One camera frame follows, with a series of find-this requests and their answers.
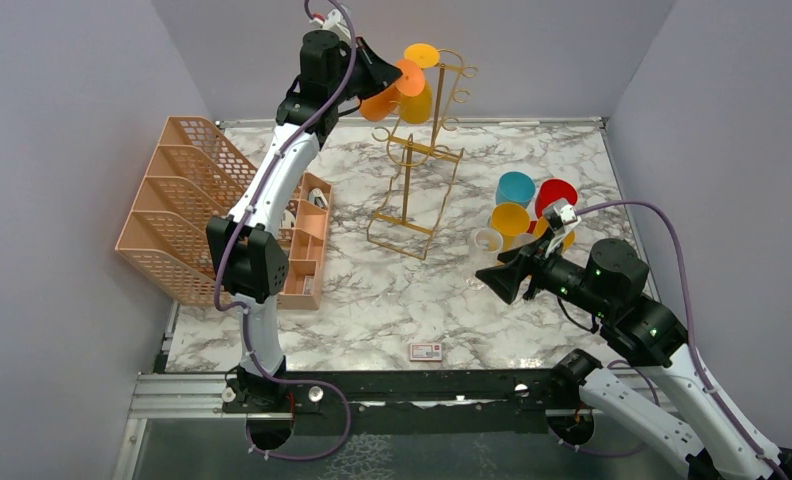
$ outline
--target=marble surface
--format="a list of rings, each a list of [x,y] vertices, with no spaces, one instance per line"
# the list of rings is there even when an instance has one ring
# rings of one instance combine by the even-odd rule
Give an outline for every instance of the marble surface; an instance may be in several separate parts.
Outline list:
[[[240,128],[226,135],[259,164],[271,131]],[[465,125],[444,132],[440,141],[453,149],[463,147],[466,154],[425,261],[366,240],[371,212],[381,204],[389,177],[398,168],[387,159],[384,144],[372,139],[372,131],[369,126],[339,126],[310,166],[312,173],[332,183],[334,211],[321,308],[279,312],[279,338],[288,368],[541,367],[553,365],[572,348],[587,349],[604,361],[617,358],[601,338],[565,320],[553,296],[519,299],[508,306],[486,288],[467,288],[460,267],[468,235],[486,224],[496,181],[506,171],[520,170],[537,181],[563,178],[578,188],[579,206],[620,198],[596,127]],[[421,137],[421,130],[414,132]],[[451,175],[451,164],[430,163],[425,172],[415,169],[411,184],[409,212],[418,223],[430,219],[433,224],[445,192],[441,179]],[[576,243],[565,255],[584,264],[593,243],[609,236],[634,243],[624,209],[585,217],[576,229]],[[572,306],[569,311],[589,323],[584,312]],[[167,371],[231,368],[240,360],[239,329],[233,313],[182,307]],[[409,362],[408,345],[413,342],[441,343],[443,361]]]

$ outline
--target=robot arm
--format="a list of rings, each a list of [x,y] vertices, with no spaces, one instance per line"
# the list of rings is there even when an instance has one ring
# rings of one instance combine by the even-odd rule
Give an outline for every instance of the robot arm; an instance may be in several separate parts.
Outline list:
[[[379,58],[362,37],[350,38],[338,10],[325,19],[314,19],[314,23],[321,28],[304,36],[300,75],[278,107],[277,126],[263,164],[229,215],[213,217],[207,226],[208,245],[218,275],[226,245],[237,236],[224,265],[222,285],[235,302],[246,305],[248,314],[241,320],[247,322],[243,331],[247,332],[248,342],[244,341],[244,345],[258,352],[261,366],[270,375],[279,372],[284,364],[278,343],[276,295],[284,286],[289,262],[276,238],[287,202],[337,124],[338,105],[354,97],[372,97],[402,75],[401,70]],[[347,42],[356,43],[352,65]],[[350,67],[351,76],[340,90]],[[244,347],[241,366],[249,374],[260,376],[245,350]],[[266,401],[271,396],[273,393],[267,392]]]
[[[665,412],[583,350],[573,350],[552,369],[561,394],[596,408],[634,432],[683,477],[691,476],[688,457],[705,448],[691,426]]]
[[[792,478],[792,450],[780,449],[759,433],[725,392],[717,392],[719,387],[713,391],[703,388],[691,361],[687,330],[667,307],[643,293],[649,267],[637,257],[631,245],[619,239],[600,240],[593,246],[584,268],[561,256],[555,238],[565,235],[569,226],[577,223],[576,216],[569,215],[570,209],[572,207],[564,202],[550,207],[545,212],[550,228],[541,238],[500,254],[499,260],[505,265],[479,270],[476,277],[511,303],[519,284],[531,276],[526,299],[534,298],[540,290],[547,290],[600,318],[600,335],[608,345],[670,397],[705,445],[703,452],[687,459],[697,471],[705,469],[707,463],[706,475],[767,479],[775,474],[766,458],[778,460],[776,463],[781,470]],[[582,396],[592,399],[589,389],[582,388]],[[730,412],[720,408],[714,398],[715,392]],[[636,409],[614,405],[608,411],[616,413],[624,424],[637,425],[633,431],[649,431],[640,430],[640,419],[622,418],[638,415]],[[751,433],[752,439],[763,449],[763,457],[756,456],[737,431],[735,422]]]

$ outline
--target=red cup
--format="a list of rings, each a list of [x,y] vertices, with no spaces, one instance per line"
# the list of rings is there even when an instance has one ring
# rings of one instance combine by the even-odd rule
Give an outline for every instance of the red cup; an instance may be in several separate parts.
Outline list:
[[[537,200],[534,202],[534,213],[537,218],[543,216],[543,210],[552,205],[556,200],[566,198],[570,205],[579,201],[579,194],[575,187],[560,178],[550,178],[540,185],[537,191]]]

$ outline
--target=white wall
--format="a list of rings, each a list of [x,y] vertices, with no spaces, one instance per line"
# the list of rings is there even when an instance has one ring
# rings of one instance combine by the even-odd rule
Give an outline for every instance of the white wall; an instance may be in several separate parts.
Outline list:
[[[703,356],[792,447],[792,0],[678,0],[608,133],[624,195],[676,223]],[[669,237],[636,218],[681,312]]]
[[[302,0],[152,1],[214,118],[275,116],[311,28]],[[344,3],[385,60],[428,42],[475,64],[457,115],[584,117],[614,111],[673,0]]]
[[[169,298],[113,252],[166,116],[148,0],[0,0],[0,479],[108,478]]]

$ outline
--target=gold mug rack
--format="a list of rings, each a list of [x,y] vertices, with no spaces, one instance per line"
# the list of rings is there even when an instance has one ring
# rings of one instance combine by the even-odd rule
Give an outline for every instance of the gold mug rack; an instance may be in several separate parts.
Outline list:
[[[437,228],[440,225],[440,220],[443,218],[443,212],[446,208],[446,202],[449,199],[449,194],[452,192],[452,186],[455,183],[455,175],[458,172],[458,164],[460,163],[461,159],[464,156],[464,149],[461,148],[460,151],[453,152],[451,148],[447,145],[437,143],[438,136],[440,130],[446,130],[448,132],[454,132],[457,130],[457,124],[460,122],[454,116],[449,114],[449,107],[451,104],[454,103],[465,103],[470,96],[470,92],[465,90],[464,88],[460,88],[460,80],[462,78],[473,78],[478,69],[472,65],[465,65],[464,59],[461,57],[460,54],[453,50],[448,49],[439,49],[441,54],[447,54],[456,59],[453,63],[444,63],[442,61],[438,62],[434,67],[437,69],[437,93],[434,98],[434,110],[431,115],[431,137],[428,144],[424,144],[421,142],[414,141],[414,134],[411,133],[405,137],[400,137],[396,134],[399,129],[399,126],[402,122],[401,118],[396,120],[396,124],[393,126],[392,129],[388,130],[385,127],[377,126],[373,130],[372,137],[378,142],[385,142],[385,151],[387,153],[387,157],[396,165],[398,165],[398,170],[396,174],[390,177],[390,183],[387,189],[387,193],[384,197],[384,201],[382,204],[376,208],[371,217],[369,224],[367,225],[367,240],[371,243],[376,245],[388,248],[390,250],[399,252],[404,255],[408,255],[414,258],[418,258],[420,260],[425,260],[428,256],[428,250],[431,248],[431,242],[434,240],[434,235],[437,232]],[[452,83],[452,87],[449,90],[448,95],[446,95],[446,103],[443,105],[441,110],[441,103],[442,99],[444,98],[444,88],[445,88],[445,79],[447,76],[447,72],[454,73],[455,79]],[[397,145],[401,147],[401,153],[398,155],[393,153],[393,145]],[[446,193],[443,195],[443,201],[440,204],[440,211],[437,214],[437,220],[434,222],[434,225],[430,226],[423,226],[418,225],[416,223],[410,222],[408,220],[408,199],[411,192],[411,175],[412,171],[417,168],[423,166],[430,158],[442,160],[444,162],[449,162],[453,165],[452,168],[452,176],[449,178],[448,187],[446,189]],[[389,215],[385,213],[385,210],[388,209],[390,206],[390,199],[393,193],[396,191],[394,186],[399,178],[403,175],[404,172],[404,186],[402,188],[402,205],[401,205],[401,212],[399,215]],[[376,221],[383,221],[390,225],[396,225],[400,227],[407,228],[412,232],[417,232],[420,235],[425,236],[425,242],[420,247],[419,251],[411,251],[403,246],[396,245],[393,241],[390,241],[385,238],[379,238],[373,235],[372,227]]]

